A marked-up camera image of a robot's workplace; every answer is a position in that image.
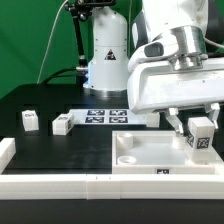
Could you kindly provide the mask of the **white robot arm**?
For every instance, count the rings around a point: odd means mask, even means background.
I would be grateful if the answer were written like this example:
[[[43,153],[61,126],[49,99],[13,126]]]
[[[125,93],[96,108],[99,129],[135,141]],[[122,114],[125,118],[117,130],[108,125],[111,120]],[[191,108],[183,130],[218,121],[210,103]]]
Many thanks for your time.
[[[203,108],[217,122],[224,102],[224,58],[210,38],[224,25],[215,0],[142,0],[126,55],[126,24],[104,4],[93,9],[94,56],[85,87],[101,95],[125,91],[135,114],[164,112],[178,134],[180,110]]]

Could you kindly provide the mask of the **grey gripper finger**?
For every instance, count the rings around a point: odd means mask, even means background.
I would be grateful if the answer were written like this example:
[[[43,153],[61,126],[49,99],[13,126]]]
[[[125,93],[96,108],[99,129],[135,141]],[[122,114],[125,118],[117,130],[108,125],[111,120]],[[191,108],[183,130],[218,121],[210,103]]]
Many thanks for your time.
[[[218,103],[210,103],[205,105],[205,112],[209,120],[214,124],[215,129],[218,129],[218,117],[220,113],[220,105]]]
[[[183,124],[178,118],[179,111],[177,108],[168,108],[165,111],[165,118],[169,124],[174,128],[177,136],[184,135]]]

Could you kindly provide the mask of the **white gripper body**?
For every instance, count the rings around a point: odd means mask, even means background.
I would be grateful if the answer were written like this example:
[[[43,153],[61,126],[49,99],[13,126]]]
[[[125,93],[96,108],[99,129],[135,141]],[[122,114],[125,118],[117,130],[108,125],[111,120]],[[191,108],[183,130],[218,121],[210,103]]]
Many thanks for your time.
[[[127,83],[135,114],[185,110],[224,102],[224,58],[209,58],[198,70],[173,71],[168,61],[139,64]]]

